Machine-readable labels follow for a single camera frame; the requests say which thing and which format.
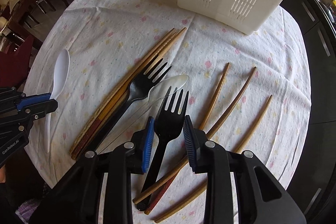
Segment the red-tipped ridged wooden chopstick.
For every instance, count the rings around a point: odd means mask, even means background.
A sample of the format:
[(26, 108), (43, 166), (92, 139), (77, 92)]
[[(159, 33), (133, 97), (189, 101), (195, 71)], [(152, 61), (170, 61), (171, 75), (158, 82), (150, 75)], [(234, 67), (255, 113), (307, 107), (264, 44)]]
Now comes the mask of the red-tipped ridged wooden chopstick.
[[(209, 105), (209, 107), (208, 107), (208, 109), (206, 111), (206, 114), (204, 115), (203, 120), (202, 120), (202, 122), (201, 122), (201, 124), (199, 126), (200, 130), (204, 129), (204, 127), (205, 127), (205, 125), (206, 125), (206, 123), (207, 123), (207, 121), (208, 121), (208, 119), (210, 117), (210, 114), (213, 111), (213, 108), (215, 106), (215, 103), (217, 102), (217, 98), (219, 96), (219, 93), (221, 92), (222, 86), (224, 84), (224, 80), (226, 78), (226, 74), (228, 72), (229, 67), (230, 67), (230, 63), (227, 63), (225, 65), (225, 67), (224, 67), (224, 71), (222, 73), (220, 81), (219, 81), (219, 83), (217, 85), (217, 88), (216, 88), (216, 90), (214, 92), (214, 95), (211, 98), (210, 105)], [(165, 186), (166, 184), (170, 185), (173, 182), (173, 179), (179, 173), (179, 171), (186, 165), (186, 163), (188, 163), (188, 157), (184, 156), (171, 171), (169, 171), (167, 174), (165, 174), (153, 186), (151, 186), (149, 188), (151, 190), (151, 192), (154, 193), (156, 190), (158, 190), (159, 188)], [(148, 215), (153, 210), (153, 208), (159, 202), (160, 199), (161, 199), (160, 197), (156, 197), (154, 199), (154, 201), (151, 201), (150, 205), (147, 205), (145, 207), (144, 213), (146, 215)]]

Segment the floral white tablecloth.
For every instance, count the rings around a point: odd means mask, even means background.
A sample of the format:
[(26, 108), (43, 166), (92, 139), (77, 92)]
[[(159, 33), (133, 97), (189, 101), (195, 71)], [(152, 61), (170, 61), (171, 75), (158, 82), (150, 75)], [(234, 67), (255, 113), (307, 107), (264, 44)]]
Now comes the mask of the floral white tablecloth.
[(187, 114), (199, 126), (224, 68), (228, 69), (209, 130), (250, 80), (230, 116), (214, 135), (232, 151), (266, 101), (266, 114), (245, 148), (287, 187), (306, 139), (311, 107), (310, 71), (301, 30), (278, 7), (253, 34), (180, 9), (176, 0), (74, 0), (45, 38), (24, 91), (47, 93), (56, 59), (70, 53), (66, 86), (52, 114), (51, 149), (44, 147), (44, 120), (30, 131), (26, 147), (33, 165), (54, 186), (73, 165), (70, 148), (106, 96), (170, 30), (185, 29), (164, 62), (169, 77), (188, 75)]

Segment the light wooden chopstick right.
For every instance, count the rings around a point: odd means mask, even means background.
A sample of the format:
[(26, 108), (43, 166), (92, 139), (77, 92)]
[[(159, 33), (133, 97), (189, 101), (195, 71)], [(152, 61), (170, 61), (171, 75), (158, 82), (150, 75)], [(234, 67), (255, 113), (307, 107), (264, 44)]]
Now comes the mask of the light wooden chopstick right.
[[(235, 147), (234, 153), (241, 153), (243, 151), (243, 148), (246, 146), (246, 144), (249, 142), (250, 138), (252, 137), (254, 131), (257, 129), (258, 125), (260, 124), (262, 118), (264, 117), (270, 103), (272, 100), (272, 95), (268, 97), (266, 102), (264, 103), (262, 109), (260, 110), (257, 118), (254, 120), (250, 128), (248, 129), (247, 133), (243, 137), (243, 139), (240, 141), (240, 143)], [(195, 200), (197, 197), (199, 197), (205, 190), (207, 189), (207, 181), (204, 181), (195, 192), (189, 194), (183, 201), (179, 202), (177, 205), (174, 205), (171, 209), (161, 214), (159, 217), (157, 217), (154, 222), (155, 223), (161, 223), (162, 221), (168, 219), (175, 213), (182, 210), (184, 207), (186, 207), (189, 203), (191, 203), (193, 200)]]

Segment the dark green kitchen cabinets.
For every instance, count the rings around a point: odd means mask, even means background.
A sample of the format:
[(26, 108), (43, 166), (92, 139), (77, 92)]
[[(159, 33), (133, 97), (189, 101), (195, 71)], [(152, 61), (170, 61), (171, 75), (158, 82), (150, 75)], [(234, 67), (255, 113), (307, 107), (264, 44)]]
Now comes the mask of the dark green kitchen cabinets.
[(283, 0), (303, 35), (311, 111), (303, 151), (288, 192), (307, 223), (335, 223), (335, 29), (319, 0)]

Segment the black plastic fork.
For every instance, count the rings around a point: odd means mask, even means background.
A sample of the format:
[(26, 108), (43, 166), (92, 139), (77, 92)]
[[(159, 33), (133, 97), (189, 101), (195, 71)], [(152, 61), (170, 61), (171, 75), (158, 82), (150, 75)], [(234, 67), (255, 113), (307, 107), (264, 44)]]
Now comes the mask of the black plastic fork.
[(155, 87), (168, 73), (171, 69), (171, 66), (167, 67), (163, 72), (163, 69), (166, 67), (167, 62), (165, 62), (157, 71), (150, 77), (158, 65), (162, 62), (163, 59), (160, 59), (151, 69), (147, 69), (151, 66), (153, 61), (150, 61), (148, 65), (144, 67), (142, 71), (131, 81), (127, 86), (127, 99), (124, 101), (120, 107), (108, 118), (107, 122), (103, 124), (102, 128), (98, 130), (91, 142), (88, 144), (87, 150), (96, 151), (99, 145), (107, 137), (110, 131), (114, 128), (117, 122), (125, 114), (126, 110), (130, 105), (135, 101), (140, 101), (148, 97), (150, 90)]
[(189, 96), (184, 95), (183, 90), (175, 90), (171, 95), (170, 91), (171, 88), (168, 89), (155, 117), (154, 132), (158, 137), (158, 145), (141, 192), (155, 184), (168, 143), (177, 139), (182, 131)]

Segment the white plastic spoon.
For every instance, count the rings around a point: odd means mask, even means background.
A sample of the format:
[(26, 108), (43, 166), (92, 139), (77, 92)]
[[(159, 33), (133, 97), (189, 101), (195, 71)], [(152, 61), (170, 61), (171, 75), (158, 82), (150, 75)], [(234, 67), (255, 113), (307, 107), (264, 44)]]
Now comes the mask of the white plastic spoon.
[[(58, 58), (54, 67), (54, 77), (53, 77), (53, 88), (51, 92), (50, 99), (56, 100), (58, 96), (62, 93), (70, 67), (70, 54), (67, 49), (63, 49), (60, 51)], [(51, 113), (46, 115), (45, 119), (45, 135), (44, 135), (44, 146), (45, 151), (47, 153), (50, 152), (50, 144), (51, 144), (51, 133), (50, 133), (50, 125), (51, 125)]]

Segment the wooden chopstick bundle left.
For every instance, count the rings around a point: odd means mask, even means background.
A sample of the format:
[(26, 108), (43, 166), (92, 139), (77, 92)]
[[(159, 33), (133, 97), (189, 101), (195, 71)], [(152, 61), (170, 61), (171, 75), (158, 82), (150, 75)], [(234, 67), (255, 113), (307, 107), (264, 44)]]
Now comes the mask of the wooden chopstick bundle left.
[(104, 111), (110, 112), (110, 110), (116, 104), (116, 102), (113, 104), (113, 101), (119, 100), (125, 93), (126, 85), (130, 83), (131, 78), (135, 77), (149, 61), (152, 61), (152, 59), (161, 52), (161, 50), (168, 44), (168, 42), (176, 33), (176, 29), (172, 28), (167, 34), (165, 34), (165, 36), (161, 38), (161, 40), (140, 61), (138, 61), (136, 65), (131, 67), (131, 69), (126, 73), (126, 75), (124, 75), (124, 77), (119, 81), (114, 89), (106, 96), (70, 148), (70, 156), (72, 160), (76, 160), (78, 158), (83, 148), (92, 139), (92, 136), (97, 130), (99, 124), (104, 119), (102, 117), (102, 113)]

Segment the long curved wooden chopstick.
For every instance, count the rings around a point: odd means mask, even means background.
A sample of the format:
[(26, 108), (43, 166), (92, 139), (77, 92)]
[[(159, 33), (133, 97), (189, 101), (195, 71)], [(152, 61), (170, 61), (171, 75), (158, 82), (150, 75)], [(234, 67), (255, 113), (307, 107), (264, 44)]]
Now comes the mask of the long curved wooden chopstick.
[[(252, 80), (255, 72), (257, 71), (257, 67), (253, 67), (249, 77), (247, 78), (245, 84), (241, 88), (240, 92), (237, 94), (235, 99), (231, 102), (225, 112), (221, 115), (221, 117), (217, 120), (217, 122), (210, 128), (209, 132), (206, 133), (207, 139), (211, 139), (215, 133), (221, 128), (222, 124), (227, 120), (229, 115), (232, 113), (233, 109), (237, 105), (240, 98), (243, 96), (245, 90), (247, 89), (250, 81)], [(163, 186), (166, 182), (168, 182), (174, 175), (176, 175), (188, 162), (188, 157), (185, 156), (171, 171), (161, 177), (157, 182), (155, 182), (152, 186), (150, 186), (143, 193), (139, 194), (138, 197), (133, 199), (134, 204), (138, 204), (143, 199), (147, 198), (150, 194), (154, 193), (157, 189)]]

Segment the wooden chopstick bundle right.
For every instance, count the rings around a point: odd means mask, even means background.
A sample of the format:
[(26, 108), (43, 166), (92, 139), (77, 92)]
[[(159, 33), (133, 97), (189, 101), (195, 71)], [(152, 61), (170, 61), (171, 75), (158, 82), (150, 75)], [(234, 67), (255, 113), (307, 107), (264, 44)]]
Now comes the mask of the wooden chopstick bundle right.
[(187, 28), (185, 27), (180, 31), (177, 31), (174, 28), (171, 29), (134, 67), (127, 72), (114, 89), (106, 96), (77, 136), (70, 148), (71, 159), (77, 160), (82, 151), (92, 142), (104, 120), (106, 120), (112, 110), (119, 106), (125, 99), (127, 87), (131, 81), (139, 75), (140, 72), (147, 72), (148, 69), (152, 68), (161, 58), (163, 58), (166, 52), (186, 30)]

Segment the clear plastic spoon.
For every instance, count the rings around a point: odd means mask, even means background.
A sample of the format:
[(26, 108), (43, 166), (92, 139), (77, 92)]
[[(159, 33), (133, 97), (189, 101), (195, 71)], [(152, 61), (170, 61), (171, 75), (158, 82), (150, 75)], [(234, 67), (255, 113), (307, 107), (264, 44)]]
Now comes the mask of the clear plastic spoon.
[(116, 126), (110, 131), (108, 136), (98, 147), (97, 153), (102, 153), (111, 143), (119, 138), (128, 128), (130, 128), (139, 118), (147, 113), (152, 106), (157, 106), (159, 101), (163, 100), (169, 88), (169, 95), (173, 92), (181, 90), (189, 80), (188, 75), (177, 75), (161, 81), (158, 85), (153, 87), (149, 96), (135, 103), (135, 106), (130, 106), (130, 110), (126, 110), (126, 113), (121, 117), (121, 120), (117, 122)]

